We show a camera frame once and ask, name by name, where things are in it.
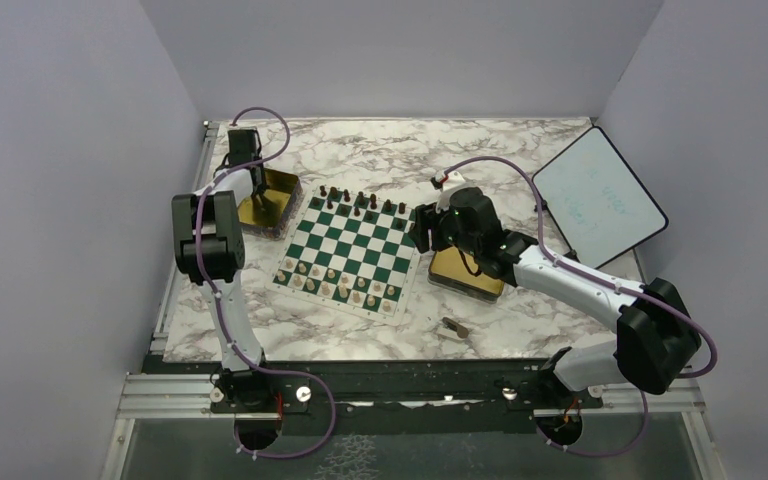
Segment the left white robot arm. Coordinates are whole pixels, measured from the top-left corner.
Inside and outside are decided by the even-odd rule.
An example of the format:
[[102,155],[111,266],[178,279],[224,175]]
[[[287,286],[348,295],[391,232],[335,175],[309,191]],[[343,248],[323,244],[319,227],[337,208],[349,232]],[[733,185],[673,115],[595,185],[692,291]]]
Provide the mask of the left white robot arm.
[[205,187],[171,200],[178,270],[206,300],[218,330],[222,360],[213,401],[258,411],[273,401],[274,384],[262,367],[263,349],[243,299],[245,243],[238,215],[241,199],[263,190],[262,145],[255,129],[228,132],[229,152]]

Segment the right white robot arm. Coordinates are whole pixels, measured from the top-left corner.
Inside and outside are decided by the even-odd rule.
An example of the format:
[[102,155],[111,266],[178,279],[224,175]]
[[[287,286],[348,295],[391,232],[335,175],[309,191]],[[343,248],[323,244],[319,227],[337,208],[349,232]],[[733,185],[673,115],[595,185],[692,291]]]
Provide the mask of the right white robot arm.
[[614,278],[557,256],[536,238],[504,228],[477,187],[456,191],[445,209],[417,206],[408,235],[421,253],[454,248],[471,256],[479,273],[559,300],[614,333],[612,341],[564,347],[540,368],[535,388],[549,406],[597,385],[630,383],[663,394],[701,347],[673,284]]

